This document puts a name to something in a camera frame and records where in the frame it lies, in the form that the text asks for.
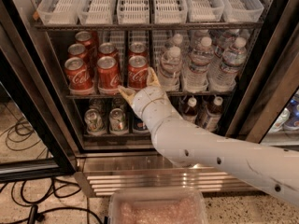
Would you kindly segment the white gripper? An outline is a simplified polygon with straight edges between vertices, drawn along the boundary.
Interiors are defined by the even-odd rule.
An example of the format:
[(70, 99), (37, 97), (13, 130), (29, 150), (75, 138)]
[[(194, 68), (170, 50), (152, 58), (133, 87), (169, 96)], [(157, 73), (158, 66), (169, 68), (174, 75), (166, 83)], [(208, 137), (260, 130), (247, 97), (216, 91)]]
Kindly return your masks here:
[(160, 87), (161, 84), (152, 67), (148, 68), (147, 85), (148, 87), (138, 92), (123, 86), (118, 87), (118, 91), (122, 98), (131, 106), (139, 117), (142, 116), (143, 110), (151, 102), (160, 99), (168, 99), (166, 92)]

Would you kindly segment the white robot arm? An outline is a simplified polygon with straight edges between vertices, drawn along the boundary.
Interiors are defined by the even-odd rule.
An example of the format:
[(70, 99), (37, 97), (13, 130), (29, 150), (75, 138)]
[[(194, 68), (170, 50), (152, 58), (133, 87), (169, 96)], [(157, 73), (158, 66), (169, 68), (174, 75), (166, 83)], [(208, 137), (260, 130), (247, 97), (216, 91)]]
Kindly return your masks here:
[(204, 164), (284, 202), (299, 206), (299, 152), (219, 136), (185, 120), (172, 106), (155, 71), (147, 86), (118, 91), (146, 124), (151, 143), (176, 166)]

